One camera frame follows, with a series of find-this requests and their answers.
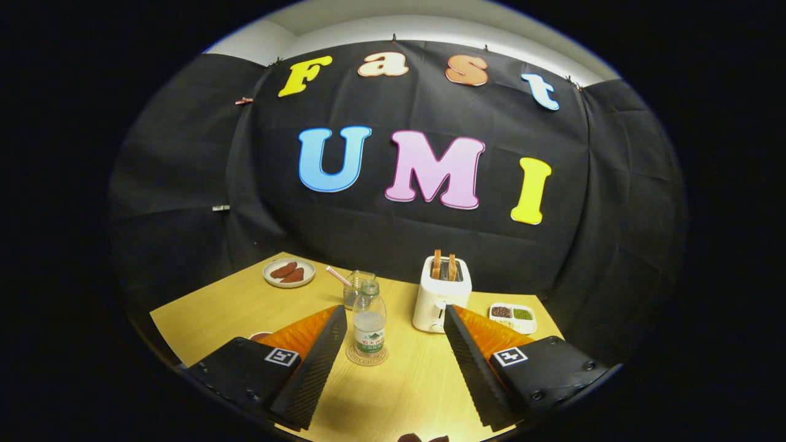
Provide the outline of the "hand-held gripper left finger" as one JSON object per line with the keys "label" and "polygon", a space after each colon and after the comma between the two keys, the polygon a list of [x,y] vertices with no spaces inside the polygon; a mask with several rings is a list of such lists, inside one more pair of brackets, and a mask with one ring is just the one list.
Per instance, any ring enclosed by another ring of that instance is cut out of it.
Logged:
{"label": "hand-held gripper left finger", "polygon": [[335,305],[264,338],[233,338],[186,372],[254,421],[308,430],[345,334],[345,308]]}

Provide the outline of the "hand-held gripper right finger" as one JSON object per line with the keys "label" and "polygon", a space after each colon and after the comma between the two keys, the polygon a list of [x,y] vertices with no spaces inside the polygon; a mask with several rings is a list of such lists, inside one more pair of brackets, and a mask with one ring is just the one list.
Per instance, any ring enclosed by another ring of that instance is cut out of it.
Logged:
{"label": "hand-held gripper right finger", "polygon": [[444,329],[483,425],[531,428],[581,407],[615,369],[558,336],[532,339],[455,304]]}

